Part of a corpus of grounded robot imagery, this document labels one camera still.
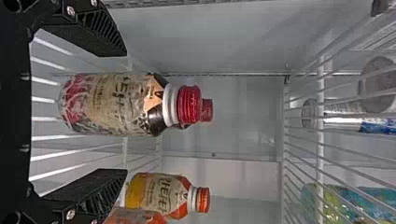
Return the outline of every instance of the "bottle label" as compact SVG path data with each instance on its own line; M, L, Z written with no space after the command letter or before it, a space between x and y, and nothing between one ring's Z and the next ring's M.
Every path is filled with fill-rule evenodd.
M79 74L61 91L66 124L79 133L150 135L148 112L163 102L163 87L151 75Z
M104 224L163 224L165 219L156 212L114 207Z
M138 174L132 180L127 206L155 211L163 216L174 213L187 203L189 190L176 175Z

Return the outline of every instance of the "wire grid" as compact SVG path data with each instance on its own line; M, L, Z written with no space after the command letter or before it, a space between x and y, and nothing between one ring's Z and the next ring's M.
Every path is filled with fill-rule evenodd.
M368 93L358 87L369 78L391 74L396 63L354 77L334 75L352 63L363 62L362 69L377 56L393 59L395 16L392 8L376 17L367 15L290 74L281 115L280 223L396 223L396 137L392 131L384 132L392 129L391 124L381 123L396 118L396 111L391 107L381 113L360 107L332 111L342 104L395 96L394 87ZM354 51L346 62L327 66L370 41L374 48ZM304 105L307 99L315 101ZM383 129L365 133L363 122L379 122Z

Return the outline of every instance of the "black plastic mount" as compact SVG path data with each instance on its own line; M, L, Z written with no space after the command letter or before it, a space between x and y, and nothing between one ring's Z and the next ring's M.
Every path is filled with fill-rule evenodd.
M102 3L98 1L97 4L99 7L96 12L100 14L104 11L106 16L103 17L107 18L109 15L106 10L103 10ZM52 14L59 11L59 8L63 8L63 5L62 0L0 0L0 20L2 21L0 176L3 179L0 184L0 223L2 224L92 223L93 220L100 223L117 199L126 177L127 172L123 170L101 169L50 194L53 197L56 194L59 195L59 192L67 195L58 199L49 198L50 195L46 199L40 198L28 180L32 148L32 74L29 43L33 40L35 32L42 27L43 21L51 21ZM102 22L102 19L98 21L99 27ZM118 31L116 36L118 40L115 43L120 45L122 40ZM82 35L76 38L88 38L85 41L94 42L95 38L99 37ZM79 46L86 50L91 48ZM117 55L114 51L110 51L110 54L112 54L110 56ZM67 213L72 208L75 209L76 214L73 218L67 219Z
M59 8L55 0L0 0L0 222L29 190L32 87L29 42Z
M100 0L63 0L42 28L98 57L127 55L117 25Z
M116 202L128 172L98 169L45 195L43 202L64 223L102 223ZM73 218L67 219L73 211Z

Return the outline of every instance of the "white wire rack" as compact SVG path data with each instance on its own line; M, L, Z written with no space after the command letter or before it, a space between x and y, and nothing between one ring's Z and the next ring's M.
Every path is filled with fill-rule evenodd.
M396 149L395 136L340 130L327 125L326 121L338 119L338 125L345 125L347 119L393 119L396 113L325 113L326 106L396 93L394 88L389 88L358 94L360 81L395 71L395 64L360 76L335 75L352 63L367 62L379 55L392 55L396 44L395 16L393 9L376 17L367 15L336 37L301 69L290 74L290 83L285 85L281 115L284 122L279 172L282 224L384 223L386 219L376 217L378 214L393 217L386 223L395 222L396 208L390 204L396 198L396 191L393 191L396 190L396 158L392 156ZM327 66L325 71L327 63L355 49L360 49L359 53L336 67ZM308 98L316 99L316 103L303 105ZM304 109L312 109L315 113L302 115ZM305 127L303 120L312 121L315 125ZM390 190L392 199L368 193L361 187ZM352 192L355 200L347 196ZM367 209L363 203L375 207L377 213Z
M31 46L33 74L32 157L29 180L45 195L97 168L160 172L162 139L107 137L73 133L59 118L57 97L65 78L59 74L152 71L136 59L98 58L67 41L39 31ZM124 193L120 195L123 204Z

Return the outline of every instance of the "screw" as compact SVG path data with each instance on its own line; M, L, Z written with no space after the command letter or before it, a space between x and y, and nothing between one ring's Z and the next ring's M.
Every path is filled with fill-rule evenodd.
M32 189L28 187L26 190L26 198L29 198L31 194L32 194Z
M29 81L30 80L30 73L28 73L28 72L21 73L21 79L23 81Z
M20 148L20 152L29 152L30 151L30 145L29 144L23 144Z
M66 220L71 220L76 215L76 210L71 209L66 214Z
M75 17L76 16L76 11L72 8L72 7L67 7L66 8L67 14L71 17Z

